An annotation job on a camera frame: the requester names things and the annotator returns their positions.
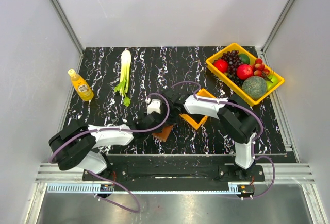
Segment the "small orange plastic bin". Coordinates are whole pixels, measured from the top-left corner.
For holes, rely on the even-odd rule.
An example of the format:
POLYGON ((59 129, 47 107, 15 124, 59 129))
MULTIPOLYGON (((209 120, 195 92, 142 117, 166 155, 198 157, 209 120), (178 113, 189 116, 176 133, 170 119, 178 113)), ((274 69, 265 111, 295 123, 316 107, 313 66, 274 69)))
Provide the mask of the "small orange plastic bin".
MULTIPOLYGON (((198 97, 215 98, 215 96, 209 93, 205 88, 200 89, 196 95, 198 97)), ((208 119, 208 116, 200 114, 181 114, 180 117, 195 130, 198 130, 208 119)))

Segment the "brown leather card holder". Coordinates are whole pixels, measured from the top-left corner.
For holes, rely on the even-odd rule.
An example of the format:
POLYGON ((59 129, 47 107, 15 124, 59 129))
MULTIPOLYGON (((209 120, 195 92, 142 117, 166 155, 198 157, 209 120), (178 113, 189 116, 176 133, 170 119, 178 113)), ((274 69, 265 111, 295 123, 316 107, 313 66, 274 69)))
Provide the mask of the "brown leather card holder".
POLYGON ((164 127, 160 133, 153 133, 152 136, 156 139, 161 140, 162 142, 165 142, 170 133, 172 132, 173 125, 164 127))

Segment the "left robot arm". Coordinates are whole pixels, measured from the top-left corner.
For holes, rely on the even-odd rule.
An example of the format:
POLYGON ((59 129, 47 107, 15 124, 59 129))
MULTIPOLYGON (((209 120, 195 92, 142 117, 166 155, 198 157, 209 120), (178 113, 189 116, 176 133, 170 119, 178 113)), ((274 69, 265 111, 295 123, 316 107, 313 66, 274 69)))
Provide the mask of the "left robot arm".
POLYGON ((94 126, 77 119, 50 138, 52 150, 49 162, 57 164, 61 171, 74 167, 94 172, 100 180, 110 178, 112 168, 105 157, 93 151, 103 146, 126 146, 136 139, 160 133, 176 123, 172 114, 152 112, 119 126, 94 126))

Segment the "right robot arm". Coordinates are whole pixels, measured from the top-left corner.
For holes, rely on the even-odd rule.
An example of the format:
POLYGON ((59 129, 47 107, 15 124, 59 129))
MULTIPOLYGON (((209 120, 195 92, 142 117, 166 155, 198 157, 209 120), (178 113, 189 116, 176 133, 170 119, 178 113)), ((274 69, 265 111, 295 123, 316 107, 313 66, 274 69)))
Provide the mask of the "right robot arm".
POLYGON ((245 181, 253 174, 253 139, 257 136, 259 119, 252 108, 238 95, 215 98, 205 89, 195 95, 179 93, 174 89, 164 91, 172 117, 201 115, 219 120, 221 128, 235 143, 235 176, 245 181))

